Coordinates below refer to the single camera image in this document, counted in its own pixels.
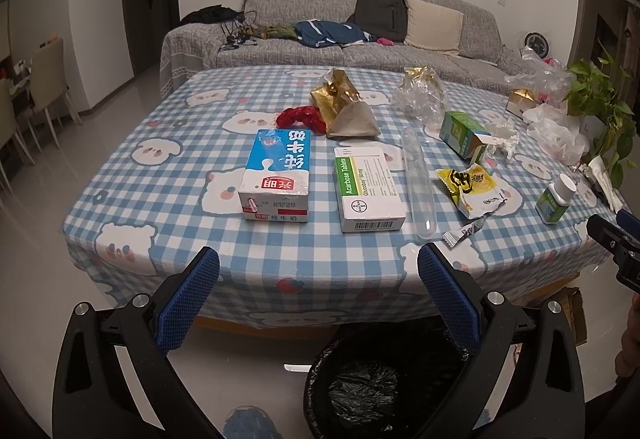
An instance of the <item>sofa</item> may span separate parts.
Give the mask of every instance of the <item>sofa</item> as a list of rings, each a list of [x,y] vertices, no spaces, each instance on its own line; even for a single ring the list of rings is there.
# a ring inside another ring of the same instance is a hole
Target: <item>sofa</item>
[[[305,47],[295,40],[258,40],[257,45],[219,51],[226,36],[219,24],[188,24],[169,32],[162,44],[161,95],[175,91],[204,69],[264,64],[328,65],[402,72],[429,64],[443,80],[507,95],[505,75],[531,72],[520,55],[502,44],[495,17],[462,0],[426,0],[464,14],[460,56],[426,51],[405,44],[349,47]],[[344,22],[356,0],[244,0],[247,20],[256,25],[293,25],[318,18]]]

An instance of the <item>blue and white milk carton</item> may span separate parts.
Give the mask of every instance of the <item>blue and white milk carton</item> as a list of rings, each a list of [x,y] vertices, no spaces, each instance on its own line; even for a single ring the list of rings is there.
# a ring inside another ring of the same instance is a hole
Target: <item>blue and white milk carton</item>
[[[238,189],[245,219],[309,220],[310,146],[310,130],[258,130]]]

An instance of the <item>cardboard box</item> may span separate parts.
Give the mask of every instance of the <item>cardboard box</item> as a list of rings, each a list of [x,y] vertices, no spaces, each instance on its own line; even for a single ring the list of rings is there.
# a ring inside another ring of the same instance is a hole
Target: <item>cardboard box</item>
[[[308,221],[310,130],[258,130],[238,189],[244,218]]]
[[[380,147],[335,148],[342,231],[400,229],[406,213]]]
[[[528,89],[518,89],[517,91],[512,91],[509,95],[506,110],[522,119],[524,111],[533,109],[536,105],[537,103],[533,99],[531,91]]]
[[[486,146],[495,141],[486,129],[466,112],[447,111],[440,128],[440,139],[455,150],[460,158],[478,163]]]

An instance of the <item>beige pillow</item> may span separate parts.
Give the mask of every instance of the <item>beige pillow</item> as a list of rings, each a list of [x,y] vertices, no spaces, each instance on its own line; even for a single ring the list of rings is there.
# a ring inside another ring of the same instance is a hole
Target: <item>beige pillow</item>
[[[414,47],[460,54],[460,34],[465,15],[424,0],[406,0],[409,8],[404,42]]]

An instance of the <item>beige chair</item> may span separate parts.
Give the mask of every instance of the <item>beige chair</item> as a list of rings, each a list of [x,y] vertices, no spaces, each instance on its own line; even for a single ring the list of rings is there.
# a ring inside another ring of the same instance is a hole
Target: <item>beige chair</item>
[[[57,99],[63,98],[71,117],[77,124],[82,125],[82,120],[66,88],[64,43],[61,38],[41,48],[33,55],[31,61],[30,90],[31,98],[33,98],[33,103],[35,104],[31,110],[31,116],[39,112],[44,112],[49,130],[53,136],[53,141],[56,143],[56,146],[60,148],[60,143],[58,142],[58,137],[51,121],[50,106]],[[36,132],[31,125],[31,119],[28,119],[28,124],[31,135],[36,141],[36,146],[38,150],[42,152]]]
[[[20,130],[18,130],[18,123],[15,121],[14,106],[11,103],[11,97],[9,96],[9,80],[0,80],[0,147],[6,145],[10,139],[14,139],[18,146],[22,149],[25,156],[31,161],[31,164],[35,164],[27,145],[22,139]],[[9,184],[2,162],[0,161],[0,174],[6,183],[6,188],[13,194],[14,191]]]

